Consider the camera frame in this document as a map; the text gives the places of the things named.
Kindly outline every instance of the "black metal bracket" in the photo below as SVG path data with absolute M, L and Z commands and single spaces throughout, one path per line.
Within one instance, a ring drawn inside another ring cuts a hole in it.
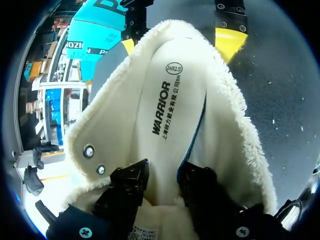
M 209 167 L 185 161 L 177 182 L 200 240 L 283 240 L 289 234 L 277 218 L 264 214 L 262 204 L 248 209 L 236 204 Z
M 149 162 L 139 161 L 126 168 L 117 168 L 111 184 L 95 202 L 92 213 L 111 224 L 114 239 L 127 239 L 142 205 L 149 179 Z
M 136 45 L 147 29 L 147 7 L 154 4 L 154 0 L 122 0 L 120 5 L 128 10 L 125 12 L 124 30 L 121 40 L 132 39 Z
M 243 0 L 216 0 L 215 27 L 248 34 L 248 19 Z

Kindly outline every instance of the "size label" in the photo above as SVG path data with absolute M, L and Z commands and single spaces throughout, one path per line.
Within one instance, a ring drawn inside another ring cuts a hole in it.
M 129 234 L 128 240 L 157 240 L 157 231 L 133 226 L 133 230 Z
M 178 75 L 183 71 L 183 67 L 178 62 L 171 62 L 167 66 L 165 66 L 165 70 L 168 74 Z

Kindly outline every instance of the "yellow part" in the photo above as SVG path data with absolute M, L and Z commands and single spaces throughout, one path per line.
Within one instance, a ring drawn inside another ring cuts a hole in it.
M 215 47 L 220 52 L 223 60 L 229 63 L 234 55 L 245 44 L 248 35 L 226 28 L 215 28 Z
M 130 54 L 132 53 L 132 50 L 133 50 L 134 47 L 135 47 L 134 41 L 130 38 L 130 39 L 128 39 L 128 40 L 122 41 L 122 44 L 124 45 L 125 50 L 126 50 L 126 52 L 128 53 L 128 55 L 130 55 Z

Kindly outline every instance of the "gray panel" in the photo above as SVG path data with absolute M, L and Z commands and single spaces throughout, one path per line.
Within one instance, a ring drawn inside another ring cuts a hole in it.
M 128 56 L 125 46 L 119 42 L 111 48 L 107 54 L 103 55 L 95 65 L 92 80 L 90 102 L 95 98 L 97 92 L 109 78 L 110 74 Z

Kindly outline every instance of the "product box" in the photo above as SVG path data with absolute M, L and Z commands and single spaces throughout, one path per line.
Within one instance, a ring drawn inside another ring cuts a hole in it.
M 52 59 L 52 57 L 53 57 L 53 55 L 55 53 L 57 44 L 58 44 L 58 41 L 53 41 L 53 42 L 47 43 L 47 45 L 50 45 L 48 54 L 46 55 L 47 59 Z

